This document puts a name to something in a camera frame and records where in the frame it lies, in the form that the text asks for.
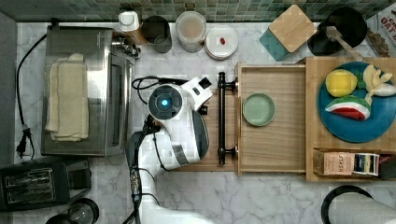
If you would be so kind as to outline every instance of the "tile backsplash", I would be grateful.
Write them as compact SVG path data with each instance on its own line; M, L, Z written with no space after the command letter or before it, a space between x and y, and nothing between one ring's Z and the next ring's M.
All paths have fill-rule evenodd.
M197 11L206 21L273 21L292 4L312 21L322 21L338 7L354 7L366 19L396 0L14 0L0 3L0 11L15 21L118 21L134 8L141 19L160 15L176 21L184 11Z
M292 4L298 5L312 21L325 19L338 7L354 7L366 19L394 0L62 0L87 21L117 21L118 14L134 8L142 16L160 15L175 21L184 11L197 11L207 21L273 21Z

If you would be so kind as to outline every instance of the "small green plate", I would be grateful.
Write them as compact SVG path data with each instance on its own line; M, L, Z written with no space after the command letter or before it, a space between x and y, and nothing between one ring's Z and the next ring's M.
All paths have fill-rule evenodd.
M251 94L243 104L243 114L247 122L255 126L264 126L275 116L275 103L264 93Z

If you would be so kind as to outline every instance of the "black metal handle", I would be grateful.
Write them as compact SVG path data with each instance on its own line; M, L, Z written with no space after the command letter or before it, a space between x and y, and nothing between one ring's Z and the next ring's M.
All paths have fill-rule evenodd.
M235 155L236 150L235 147L232 149L225 148L225 91L227 88L231 88L233 91L235 90L235 81L233 82L225 82L225 73L219 72L219 147L218 147L218 156L219 156L219 164L225 164L225 156L226 154Z

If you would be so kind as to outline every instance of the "white container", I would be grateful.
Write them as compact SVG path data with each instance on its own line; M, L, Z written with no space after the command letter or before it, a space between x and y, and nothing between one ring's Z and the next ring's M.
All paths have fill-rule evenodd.
M196 53L204 47L205 32L206 20L198 12L183 12L176 20L178 42L188 53Z
M206 36L205 48L207 54L215 60L225 60L238 47L238 35L230 26L216 26Z
M140 22L134 11L122 12L119 15L120 29L126 37L136 45L147 44L148 41L140 30Z

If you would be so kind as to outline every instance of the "watermelon slice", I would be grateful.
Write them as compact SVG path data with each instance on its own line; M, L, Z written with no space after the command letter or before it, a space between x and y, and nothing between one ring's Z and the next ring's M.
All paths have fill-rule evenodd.
M370 117L371 107L364 99L348 95L334 99L326 106L326 111L350 119L366 120Z

